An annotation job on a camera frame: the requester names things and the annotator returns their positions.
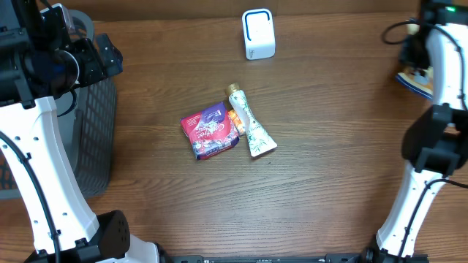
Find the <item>small orange packet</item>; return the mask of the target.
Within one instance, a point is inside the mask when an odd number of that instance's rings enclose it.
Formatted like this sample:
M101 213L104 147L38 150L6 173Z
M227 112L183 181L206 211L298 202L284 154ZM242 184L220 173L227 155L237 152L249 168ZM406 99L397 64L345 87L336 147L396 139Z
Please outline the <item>small orange packet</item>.
M230 117L230 120L233 122L237 132L238 132L238 136L239 137L244 136L246 134L245 126L242 123L241 119L238 117L236 111L235 110L230 110L228 112L228 115Z

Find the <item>purple red pad package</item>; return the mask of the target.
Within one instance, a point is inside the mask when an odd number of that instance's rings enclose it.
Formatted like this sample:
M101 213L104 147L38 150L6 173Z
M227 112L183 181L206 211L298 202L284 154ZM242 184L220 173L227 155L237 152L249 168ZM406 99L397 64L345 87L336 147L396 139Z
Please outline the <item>purple red pad package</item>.
M223 102L180 120L197 160L209 159L235 147L239 133Z

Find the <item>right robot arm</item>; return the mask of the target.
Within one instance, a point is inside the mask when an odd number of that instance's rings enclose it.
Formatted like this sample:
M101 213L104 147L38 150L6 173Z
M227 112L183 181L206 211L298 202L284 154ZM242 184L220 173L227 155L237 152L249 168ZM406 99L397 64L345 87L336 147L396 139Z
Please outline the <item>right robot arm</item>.
M467 7L451 1L420 2L414 31L398 42L406 71L399 81L414 87L425 77L432 105L408 128L401 147L404 178L390 213L372 244L353 262L427 262L415 241L439 190L467 162Z

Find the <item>white bottle gold cap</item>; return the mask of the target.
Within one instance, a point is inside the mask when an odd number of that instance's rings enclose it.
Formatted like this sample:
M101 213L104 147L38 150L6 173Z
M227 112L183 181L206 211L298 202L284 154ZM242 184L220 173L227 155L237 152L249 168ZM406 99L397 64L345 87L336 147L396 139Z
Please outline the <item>white bottle gold cap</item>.
M225 93L241 123L244 125L251 157L256 158L270 150L274 150L278 145L255 118L247 101L246 94L241 90L239 85L237 83L230 84Z

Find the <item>yellow wipes package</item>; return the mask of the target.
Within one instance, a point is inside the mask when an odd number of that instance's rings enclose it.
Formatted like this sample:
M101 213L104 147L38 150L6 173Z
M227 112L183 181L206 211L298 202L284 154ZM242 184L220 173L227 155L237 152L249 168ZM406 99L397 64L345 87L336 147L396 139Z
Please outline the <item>yellow wipes package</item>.
M417 24L407 24L406 27L407 36L419 33L419 25ZM396 74L396 80L416 94L432 100L434 93L432 66L428 69L416 69L401 64L401 70Z

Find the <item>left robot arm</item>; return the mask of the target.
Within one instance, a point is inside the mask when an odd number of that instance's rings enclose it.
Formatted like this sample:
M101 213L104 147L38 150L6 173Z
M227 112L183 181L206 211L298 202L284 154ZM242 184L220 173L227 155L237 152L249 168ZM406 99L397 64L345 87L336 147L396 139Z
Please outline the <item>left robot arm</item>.
M74 40L73 28L61 4L1 2L1 151L31 222L29 261L159 263L158 246L132 235L120 210L91 210L72 171L57 98L123 70L106 34Z

